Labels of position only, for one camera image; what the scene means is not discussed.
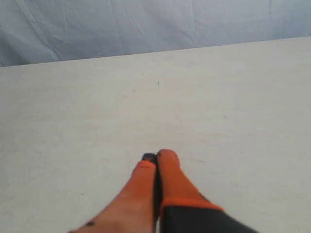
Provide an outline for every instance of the white table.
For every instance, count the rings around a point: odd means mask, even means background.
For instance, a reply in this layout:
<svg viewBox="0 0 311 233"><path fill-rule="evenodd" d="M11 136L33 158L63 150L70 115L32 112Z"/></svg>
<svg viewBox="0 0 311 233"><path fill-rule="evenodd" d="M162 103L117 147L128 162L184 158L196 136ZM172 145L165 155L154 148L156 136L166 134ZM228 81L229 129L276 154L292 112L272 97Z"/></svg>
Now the white table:
<svg viewBox="0 0 311 233"><path fill-rule="evenodd" d="M0 232L66 232L174 149L262 233L311 228L311 37L0 68Z"/></svg>

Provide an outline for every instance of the black mark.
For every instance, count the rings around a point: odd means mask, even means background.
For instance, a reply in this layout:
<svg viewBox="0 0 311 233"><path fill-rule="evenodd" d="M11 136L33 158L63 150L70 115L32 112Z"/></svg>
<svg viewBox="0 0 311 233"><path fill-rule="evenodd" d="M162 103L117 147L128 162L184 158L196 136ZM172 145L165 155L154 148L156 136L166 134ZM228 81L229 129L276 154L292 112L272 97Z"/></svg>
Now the black mark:
<svg viewBox="0 0 311 233"><path fill-rule="evenodd" d="M95 225L95 222L93 221L90 221L86 224L87 227L91 227L91 226L94 226Z"/></svg>

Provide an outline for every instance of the wrinkled fabric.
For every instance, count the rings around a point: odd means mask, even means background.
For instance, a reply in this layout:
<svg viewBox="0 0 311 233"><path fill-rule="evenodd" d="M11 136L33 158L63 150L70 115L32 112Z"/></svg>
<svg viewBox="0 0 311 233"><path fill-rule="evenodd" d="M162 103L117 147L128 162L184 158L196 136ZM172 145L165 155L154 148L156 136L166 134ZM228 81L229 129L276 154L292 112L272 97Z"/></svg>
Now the wrinkled fabric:
<svg viewBox="0 0 311 233"><path fill-rule="evenodd" d="M310 0L1 0L0 66L311 35Z"/></svg>

